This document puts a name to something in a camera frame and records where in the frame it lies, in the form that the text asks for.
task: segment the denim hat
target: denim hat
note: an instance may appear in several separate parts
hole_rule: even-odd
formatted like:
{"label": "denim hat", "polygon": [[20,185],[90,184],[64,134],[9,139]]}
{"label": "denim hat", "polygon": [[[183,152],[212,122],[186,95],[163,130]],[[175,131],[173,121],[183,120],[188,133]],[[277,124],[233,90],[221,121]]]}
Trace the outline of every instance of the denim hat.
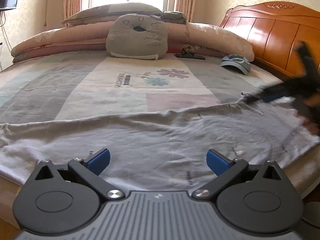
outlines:
{"label": "denim hat", "polygon": [[245,75],[249,74],[249,71],[251,70],[251,64],[247,58],[242,57],[240,55],[229,55],[222,59],[222,62],[220,63],[221,67],[224,66],[234,66],[241,70],[241,72]]}

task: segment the gray pillow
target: gray pillow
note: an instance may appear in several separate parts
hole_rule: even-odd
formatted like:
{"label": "gray pillow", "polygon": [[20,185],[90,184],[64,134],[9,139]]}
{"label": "gray pillow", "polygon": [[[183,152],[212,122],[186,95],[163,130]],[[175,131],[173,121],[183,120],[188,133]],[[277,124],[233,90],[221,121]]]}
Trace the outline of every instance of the gray pillow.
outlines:
{"label": "gray pillow", "polygon": [[162,11],[152,5],[140,2],[127,2],[89,8],[70,16],[62,23],[68,23],[71,26],[77,26],[98,22],[109,22],[115,21],[119,16],[126,15],[128,13],[157,16],[162,15]]}
{"label": "gray pillow", "polygon": [[120,16],[109,31],[106,47],[113,57],[159,59],[168,50],[165,23],[154,15]]}

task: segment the grooved gray surface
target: grooved gray surface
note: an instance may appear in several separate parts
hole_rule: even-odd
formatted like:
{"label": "grooved gray surface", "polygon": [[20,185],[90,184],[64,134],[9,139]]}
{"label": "grooved gray surface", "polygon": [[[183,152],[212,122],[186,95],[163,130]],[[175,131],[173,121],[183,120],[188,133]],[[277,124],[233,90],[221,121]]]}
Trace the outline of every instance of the grooved gray surface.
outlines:
{"label": "grooved gray surface", "polygon": [[57,237],[23,232],[18,240],[302,240],[295,233],[270,238],[237,232],[220,220],[208,202],[184,191],[132,192],[108,202],[98,218],[76,233]]}

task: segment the metal screw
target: metal screw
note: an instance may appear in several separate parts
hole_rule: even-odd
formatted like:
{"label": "metal screw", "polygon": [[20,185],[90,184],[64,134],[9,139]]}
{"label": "metal screw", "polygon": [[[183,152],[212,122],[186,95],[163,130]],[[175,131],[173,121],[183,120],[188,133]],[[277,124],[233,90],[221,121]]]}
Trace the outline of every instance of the metal screw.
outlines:
{"label": "metal screw", "polygon": [[195,191],[195,195],[196,197],[205,198],[205,197],[209,197],[210,192],[207,189],[197,189]]}
{"label": "metal screw", "polygon": [[122,198],[124,196],[124,193],[118,189],[113,189],[108,191],[107,196],[109,198],[117,199],[117,198]]}

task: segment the blue gripper pad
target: blue gripper pad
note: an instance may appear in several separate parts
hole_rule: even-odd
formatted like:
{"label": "blue gripper pad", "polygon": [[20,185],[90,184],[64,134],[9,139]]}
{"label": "blue gripper pad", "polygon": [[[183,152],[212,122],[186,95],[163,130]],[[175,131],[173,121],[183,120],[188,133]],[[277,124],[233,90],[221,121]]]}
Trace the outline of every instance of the blue gripper pad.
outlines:
{"label": "blue gripper pad", "polygon": [[233,161],[229,160],[214,149],[210,149],[207,152],[207,165],[217,176],[224,173],[233,164]]}
{"label": "blue gripper pad", "polygon": [[110,152],[104,148],[84,161],[84,166],[99,176],[110,163]]}

